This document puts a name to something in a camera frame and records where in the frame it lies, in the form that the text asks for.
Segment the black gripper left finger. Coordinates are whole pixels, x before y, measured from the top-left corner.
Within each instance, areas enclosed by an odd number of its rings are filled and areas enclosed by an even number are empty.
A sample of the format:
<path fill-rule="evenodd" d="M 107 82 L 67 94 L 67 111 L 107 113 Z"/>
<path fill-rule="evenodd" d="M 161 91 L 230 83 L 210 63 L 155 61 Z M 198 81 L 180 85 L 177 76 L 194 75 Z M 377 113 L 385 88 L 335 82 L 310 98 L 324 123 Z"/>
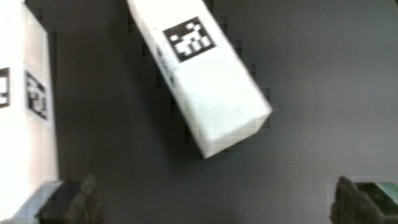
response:
<path fill-rule="evenodd" d="M 99 179 L 45 182 L 13 217 L 11 224 L 106 224 Z"/>

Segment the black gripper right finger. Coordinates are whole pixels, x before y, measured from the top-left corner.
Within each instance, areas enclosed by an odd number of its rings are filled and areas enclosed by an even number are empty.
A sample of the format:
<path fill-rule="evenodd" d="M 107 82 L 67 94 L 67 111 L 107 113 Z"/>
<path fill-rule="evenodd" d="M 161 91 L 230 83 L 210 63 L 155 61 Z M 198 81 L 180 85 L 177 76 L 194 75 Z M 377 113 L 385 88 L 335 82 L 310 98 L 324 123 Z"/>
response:
<path fill-rule="evenodd" d="M 342 176 L 331 206 L 333 224 L 398 224 L 398 184 Z"/>

